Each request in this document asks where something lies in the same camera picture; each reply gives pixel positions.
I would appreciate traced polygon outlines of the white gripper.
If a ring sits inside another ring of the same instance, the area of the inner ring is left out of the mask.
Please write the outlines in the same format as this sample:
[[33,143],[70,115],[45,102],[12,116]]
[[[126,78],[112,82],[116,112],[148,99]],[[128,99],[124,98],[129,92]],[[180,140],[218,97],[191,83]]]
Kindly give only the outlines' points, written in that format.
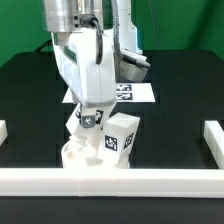
[[83,29],[71,33],[67,46],[53,44],[59,74],[83,105],[81,126],[93,128],[96,109],[116,100],[116,79],[113,49],[110,39],[103,36],[103,58],[96,63],[96,31]]

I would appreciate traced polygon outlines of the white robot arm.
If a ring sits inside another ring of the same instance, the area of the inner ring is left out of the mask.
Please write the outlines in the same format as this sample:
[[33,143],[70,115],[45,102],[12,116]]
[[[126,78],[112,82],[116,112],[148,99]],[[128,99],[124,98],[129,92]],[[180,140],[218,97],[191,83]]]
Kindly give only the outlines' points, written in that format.
[[42,0],[59,74],[81,104],[80,124],[96,125],[96,110],[116,102],[121,63],[146,71],[150,64],[120,49],[117,0],[111,0],[114,38],[104,34],[103,0]]

